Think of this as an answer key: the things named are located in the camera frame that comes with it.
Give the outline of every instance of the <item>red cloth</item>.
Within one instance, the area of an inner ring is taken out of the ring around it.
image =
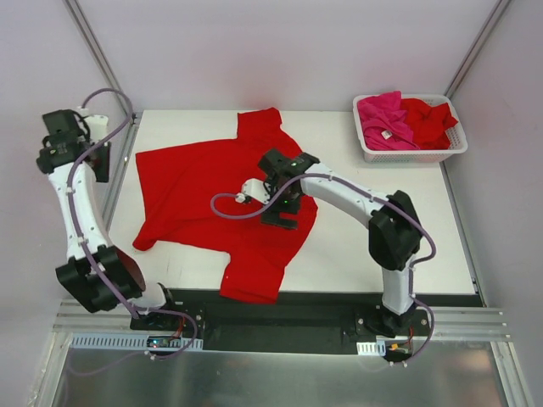
[[[431,107],[420,99],[402,99],[405,123],[413,130],[413,142],[423,150],[446,150],[451,146],[445,130],[458,123],[447,103]]]
[[[285,230],[260,223],[260,217],[227,220],[211,212],[210,200],[219,192],[238,193],[249,178],[265,179],[258,162],[270,149],[288,157],[302,151],[281,130],[276,109],[238,115],[238,137],[197,142],[136,154],[145,222],[133,243],[149,250],[158,241],[189,244],[230,254],[222,278],[221,295],[252,303],[274,303],[284,268],[298,253],[316,218],[313,198],[302,197],[294,217],[298,229]],[[261,208],[233,199],[217,201],[230,215]]]

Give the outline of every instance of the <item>pink garment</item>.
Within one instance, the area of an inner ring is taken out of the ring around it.
[[[383,93],[358,101],[364,140],[371,150],[419,150],[413,142],[413,130],[404,123],[407,112],[400,110],[401,92]],[[390,131],[389,138],[383,136]]]

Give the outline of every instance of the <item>white plastic basket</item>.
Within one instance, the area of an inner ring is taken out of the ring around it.
[[[369,98],[375,95],[357,96],[353,101],[353,113],[355,114],[356,132],[362,150],[364,160],[368,163],[439,163],[444,159],[448,159],[452,154],[464,153],[467,150],[466,133],[462,129],[462,124],[458,120],[458,114],[452,106],[448,97],[443,95],[402,95],[402,98],[417,98],[421,99],[430,106],[438,106],[442,103],[448,103],[451,108],[451,114],[458,120],[458,123],[445,132],[451,141],[451,146],[448,150],[409,150],[409,151],[376,151],[371,150],[366,145],[364,133],[362,131],[362,123],[356,104],[358,101]]]

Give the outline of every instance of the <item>tabletop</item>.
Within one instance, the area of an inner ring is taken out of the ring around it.
[[[218,289],[229,255],[179,243],[157,242],[147,252],[132,242],[145,219],[134,154],[192,142],[235,138],[238,111],[145,110],[109,234],[131,255],[148,281],[170,288]],[[352,113],[281,112],[282,129],[307,153],[351,181],[376,191],[408,193],[419,219],[435,240],[435,259],[418,265],[415,293],[473,294],[445,180],[439,164],[368,164],[362,158]],[[324,202],[303,247],[285,270],[281,291],[361,292],[383,290],[380,266],[367,250],[367,230]],[[426,241],[420,255],[429,253]]]

